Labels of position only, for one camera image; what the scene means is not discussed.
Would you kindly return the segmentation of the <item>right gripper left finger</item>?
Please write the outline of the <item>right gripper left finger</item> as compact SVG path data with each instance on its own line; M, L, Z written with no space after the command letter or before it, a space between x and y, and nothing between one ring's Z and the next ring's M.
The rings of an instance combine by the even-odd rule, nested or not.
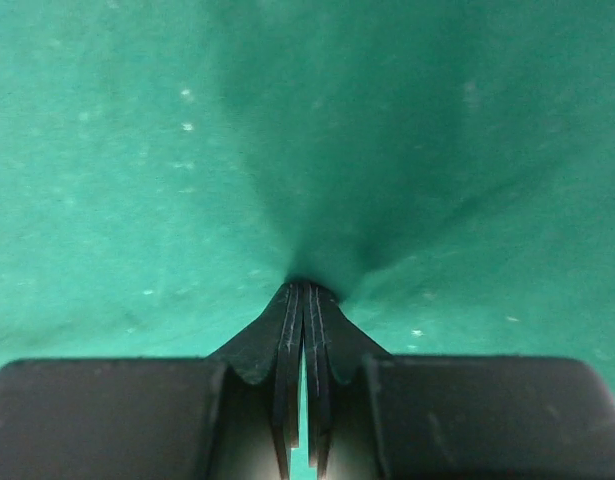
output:
M286 479L302 315L281 287L206 357L22 359L0 368L0 479Z

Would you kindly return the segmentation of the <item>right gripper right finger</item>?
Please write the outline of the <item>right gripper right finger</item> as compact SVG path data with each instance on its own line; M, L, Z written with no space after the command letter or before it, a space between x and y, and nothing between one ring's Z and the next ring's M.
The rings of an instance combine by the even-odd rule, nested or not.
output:
M586 363L401 355L303 288L309 455L321 479L615 479L615 399Z

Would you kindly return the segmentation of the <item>green surgical cloth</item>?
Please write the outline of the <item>green surgical cloth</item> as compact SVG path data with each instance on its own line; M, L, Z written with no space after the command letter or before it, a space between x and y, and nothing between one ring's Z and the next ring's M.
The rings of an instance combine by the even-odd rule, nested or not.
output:
M206 357L294 287L319 478L307 284L615 399L615 1L0 1L0 368Z

